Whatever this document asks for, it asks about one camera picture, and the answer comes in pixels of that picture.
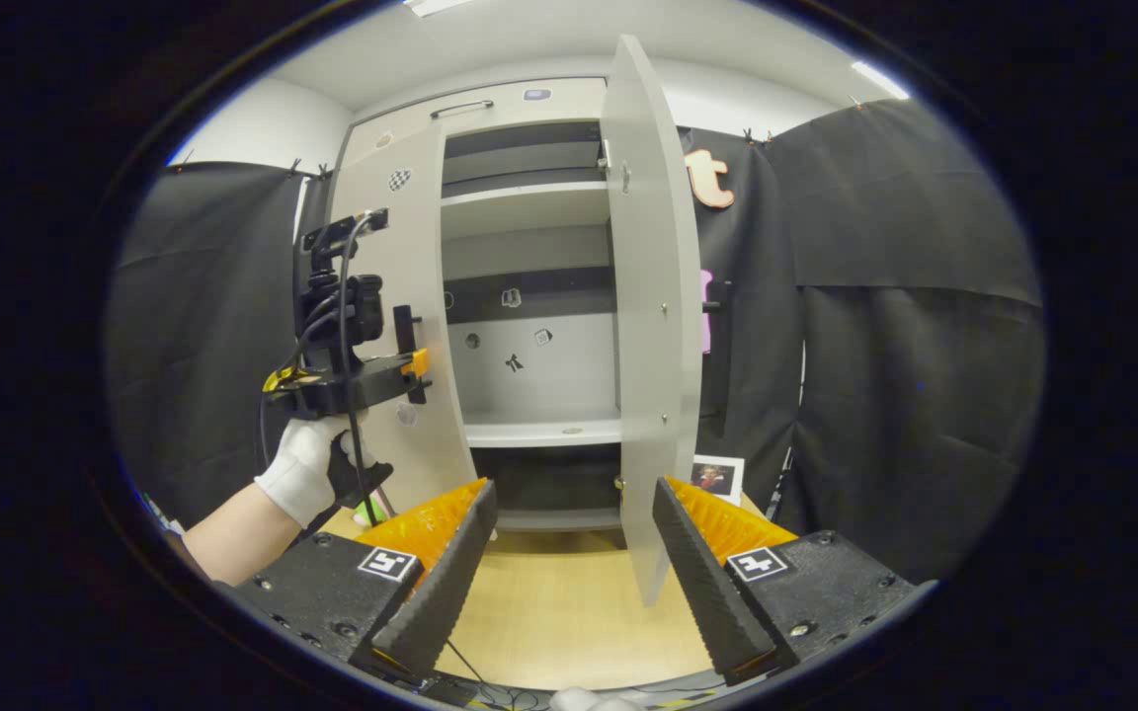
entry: wooden table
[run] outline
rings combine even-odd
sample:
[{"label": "wooden table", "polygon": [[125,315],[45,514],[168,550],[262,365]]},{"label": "wooden table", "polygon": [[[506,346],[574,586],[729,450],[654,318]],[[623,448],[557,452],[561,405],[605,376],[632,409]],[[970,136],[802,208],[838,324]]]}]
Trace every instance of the wooden table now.
[{"label": "wooden table", "polygon": [[[360,535],[352,516],[343,509],[322,530]],[[501,532],[451,639],[487,683],[528,688],[645,685],[712,667],[674,571],[644,607],[619,530]],[[438,670],[473,676],[450,647]]]}]

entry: ceiling light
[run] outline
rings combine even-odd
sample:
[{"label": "ceiling light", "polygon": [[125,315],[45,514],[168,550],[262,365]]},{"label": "ceiling light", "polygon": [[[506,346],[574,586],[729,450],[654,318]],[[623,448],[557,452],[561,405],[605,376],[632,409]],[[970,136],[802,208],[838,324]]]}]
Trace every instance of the ceiling light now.
[{"label": "ceiling light", "polygon": [[881,89],[889,91],[894,97],[894,99],[907,99],[907,93],[902,91],[901,86],[894,84],[894,82],[891,81],[889,76],[882,75],[882,73],[873,68],[869,64],[853,63],[850,64],[850,68],[871,78],[873,84],[875,84],[876,86],[881,86]]},{"label": "ceiling light", "polygon": [[411,8],[412,13],[420,15],[421,18],[428,18],[434,13],[454,8],[455,5],[468,3],[468,0],[402,0],[402,3]]}]

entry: orange letter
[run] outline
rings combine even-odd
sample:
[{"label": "orange letter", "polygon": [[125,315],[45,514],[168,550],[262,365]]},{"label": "orange letter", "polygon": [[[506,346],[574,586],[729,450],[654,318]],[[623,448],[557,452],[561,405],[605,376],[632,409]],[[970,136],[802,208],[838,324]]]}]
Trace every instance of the orange letter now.
[{"label": "orange letter", "polygon": [[715,160],[704,148],[693,150],[683,157],[687,175],[692,177],[692,195],[710,207],[731,206],[736,193],[718,188],[718,174],[726,174],[727,163]]}]

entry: white glove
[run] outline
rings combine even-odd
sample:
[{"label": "white glove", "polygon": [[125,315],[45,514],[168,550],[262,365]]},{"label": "white glove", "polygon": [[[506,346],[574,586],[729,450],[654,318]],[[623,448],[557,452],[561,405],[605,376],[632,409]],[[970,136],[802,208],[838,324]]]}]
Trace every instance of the white glove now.
[{"label": "white glove", "polygon": [[[366,419],[364,410],[357,422]],[[331,443],[338,433],[345,432],[340,446],[348,463],[354,464],[354,440],[348,432],[347,415],[330,415],[319,420],[288,420],[280,449],[265,473],[253,481],[262,487],[271,501],[303,529],[323,513],[336,501],[336,491],[328,480],[328,463],[331,460]],[[363,447],[363,464],[371,468],[374,456],[366,448],[363,431],[357,431],[357,441]]]}]

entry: cable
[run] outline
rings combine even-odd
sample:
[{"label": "cable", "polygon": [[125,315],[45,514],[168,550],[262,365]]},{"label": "cable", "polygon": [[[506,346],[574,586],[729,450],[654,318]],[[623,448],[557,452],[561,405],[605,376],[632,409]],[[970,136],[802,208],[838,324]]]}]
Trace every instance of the cable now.
[{"label": "cable", "polygon": [[306,323],[308,324],[312,320],[315,320],[315,316],[322,314],[324,311],[328,311],[328,306],[331,306],[331,303],[335,300],[336,295],[333,294],[332,296],[324,298],[324,300],[315,303],[315,307],[311,311],[311,315],[306,316]]},{"label": "cable", "polygon": [[[497,688],[502,688],[502,687],[500,687],[500,685],[489,684],[489,683],[487,683],[486,679],[483,679],[483,676],[480,676],[478,673],[478,671],[476,670],[476,668],[470,664],[470,662],[468,661],[467,658],[464,658],[464,655],[461,654],[460,648],[455,646],[455,643],[452,643],[451,639],[446,639],[446,644],[451,645],[451,650],[454,651],[455,656],[459,656],[460,661],[464,662],[464,667],[468,667],[468,670],[471,671],[471,673],[473,673],[475,677],[477,677],[477,684],[478,684],[477,691],[479,693],[481,693],[483,696],[486,697],[486,700],[488,702],[493,703],[493,705],[503,706],[502,703],[500,703],[497,701],[494,701],[494,697],[490,696],[490,694],[488,692],[486,692],[486,687],[496,688],[496,689]],[[535,697],[534,698],[535,706],[537,706],[537,701],[538,701],[538,698]],[[512,696],[512,689],[506,689],[506,705],[509,708],[513,708],[516,705],[516,697]]]},{"label": "cable", "polygon": [[[516,711],[516,700],[520,698],[520,695],[523,693],[528,694],[529,698],[534,700],[534,706],[538,705],[538,697],[535,696],[533,692],[522,688],[520,692],[516,693],[516,696],[512,697],[512,711]],[[534,706],[521,708],[520,711],[533,711]]]},{"label": "cable", "polygon": [[[348,237],[345,238],[345,248],[340,253],[340,289],[336,295],[338,296],[338,305],[336,305],[336,317],[340,320],[340,363],[345,372],[345,408],[348,411],[348,431],[351,431],[351,439],[354,440],[354,472],[357,473],[357,494],[363,497],[363,504],[366,505],[366,520],[371,523],[376,523],[376,509],[371,507],[371,494],[368,494],[366,482],[363,481],[363,454],[362,446],[360,445],[360,437],[357,437],[357,415],[354,413],[354,391],[351,387],[353,382],[354,374],[348,367],[348,361],[354,356],[354,349],[348,345],[348,338],[345,336],[345,282],[348,280],[348,262],[351,261],[351,249],[354,247],[354,240],[357,239],[357,233],[366,226],[366,222],[371,221],[370,216],[363,216],[361,221],[354,225],[354,229],[348,231]],[[357,312],[360,304],[354,305],[354,311]]]},{"label": "cable", "polygon": [[266,449],[266,394],[257,392],[257,432],[258,441],[262,443],[262,462],[258,463],[258,471],[265,472],[271,465],[271,450]]},{"label": "cable", "polygon": [[727,684],[726,680],[723,680],[721,683],[718,683],[718,684],[715,684],[715,685],[708,685],[708,687],[701,687],[701,688],[652,688],[652,689],[648,689],[648,688],[635,687],[635,685],[628,685],[628,687],[626,687],[626,688],[633,689],[633,692],[637,692],[637,693],[709,692],[709,689],[718,688],[718,687],[721,687],[721,685],[726,685],[726,684]]},{"label": "cable", "polygon": [[306,349],[307,344],[311,342],[311,337],[316,332],[316,330],[322,328],[323,324],[330,323],[330,321],[335,320],[336,314],[328,314],[323,319],[316,320],[315,323],[307,325],[306,330],[303,330],[302,332],[302,338],[297,339],[297,346],[294,347],[292,355],[289,355],[288,358],[283,361],[283,364],[280,365],[280,367],[274,372],[279,373],[280,371],[286,370],[289,365],[296,363],[298,356],[302,355],[302,352]]},{"label": "cable", "polygon": [[385,504],[385,514],[388,514],[388,518],[397,516],[398,513],[394,511],[393,504],[389,504],[389,497],[385,495],[385,487],[378,486],[376,487],[376,491],[380,495],[380,501]]}]

